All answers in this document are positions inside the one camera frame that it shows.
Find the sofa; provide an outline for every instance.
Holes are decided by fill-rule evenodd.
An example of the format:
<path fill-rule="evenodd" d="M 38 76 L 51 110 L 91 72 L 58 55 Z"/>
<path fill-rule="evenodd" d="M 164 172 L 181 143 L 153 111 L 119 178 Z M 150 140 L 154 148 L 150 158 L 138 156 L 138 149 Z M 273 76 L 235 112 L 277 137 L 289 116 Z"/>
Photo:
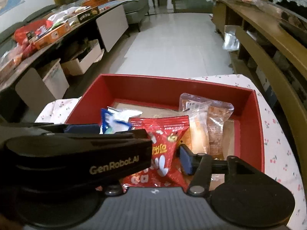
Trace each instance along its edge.
<path fill-rule="evenodd" d="M 136 24 L 140 32 L 140 23 L 149 11 L 148 0 L 130 1 L 123 6 L 128 24 Z"/>

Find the white tablecloth with cherry pattern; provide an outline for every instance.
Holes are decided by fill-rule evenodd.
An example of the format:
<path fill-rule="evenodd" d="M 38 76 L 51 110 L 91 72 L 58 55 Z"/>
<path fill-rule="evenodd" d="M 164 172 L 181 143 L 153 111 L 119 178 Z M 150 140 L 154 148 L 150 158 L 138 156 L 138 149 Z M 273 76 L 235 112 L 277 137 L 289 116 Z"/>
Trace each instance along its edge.
<path fill-rule="evenodd" d="M 288 227 L 292 230 L 306 230 L 306 201 L 302 178 L 296 160 L 275 115 L 256 86 L 250 79 L 240 74 L 197 77 L 191 79 L 235 85 L 254 89 L 256 91 L 265 146 L 265 174 L 283 184 L 294 195 L 295 209 L 288 223 Z M 64 123 L 79 99 L 80 98 L 57 100 L 49 103 L 38 116 L 36 122 Z"/>

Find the metal bolt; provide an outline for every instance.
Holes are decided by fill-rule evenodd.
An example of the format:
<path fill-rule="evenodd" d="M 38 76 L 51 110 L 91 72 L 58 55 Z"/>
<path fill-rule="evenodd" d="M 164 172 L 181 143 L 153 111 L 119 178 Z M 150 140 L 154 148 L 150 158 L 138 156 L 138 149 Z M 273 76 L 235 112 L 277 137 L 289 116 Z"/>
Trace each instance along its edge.
<path fill-rule="evenodd" d="M 202 186 L 193 186 L 190 188 L 190 192 L 193 194 L 200 194 L 203 193 L 205 189 Z"/>

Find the red snack bag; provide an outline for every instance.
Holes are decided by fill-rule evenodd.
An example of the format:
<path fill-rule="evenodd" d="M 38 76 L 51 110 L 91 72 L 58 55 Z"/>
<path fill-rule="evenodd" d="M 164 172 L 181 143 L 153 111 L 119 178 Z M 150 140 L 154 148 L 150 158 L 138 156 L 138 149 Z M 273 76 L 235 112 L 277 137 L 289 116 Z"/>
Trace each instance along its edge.
<path fill-rule="evenodd" d="M 180 160 L 175 156 L 178 142 L 189 128 L 189 117 L 132 118 L 135 129 L 145 129 L 153 142 L 151 167 L 123 179 L 125 188 L 182 187 L 187 184 L 180 171 Z"/>

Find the orange box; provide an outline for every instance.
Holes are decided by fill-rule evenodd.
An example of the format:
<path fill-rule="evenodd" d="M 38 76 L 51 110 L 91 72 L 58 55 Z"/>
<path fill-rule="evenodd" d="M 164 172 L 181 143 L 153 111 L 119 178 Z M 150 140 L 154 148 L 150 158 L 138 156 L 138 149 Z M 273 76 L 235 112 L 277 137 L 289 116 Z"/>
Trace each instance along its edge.
<path fill-rule="evenodd" d="M 44 35 L 43 37 L 41 37 L 40 39 L 38 39 L 37 41 L 35 41 L 35 46 L 38 50 L 40 50 L 41 48 L 48 46 L 49 44 L 55 42 L 57 39 L 59 39 L 61 36 L 65 35 L 67 32 L 69 32 L 71 30 L 69 23 L 65 23 L 55 29 L 53 29 L 52 31 L 50 31 L 49 33 L 47 33 L 46 35 Z"/>

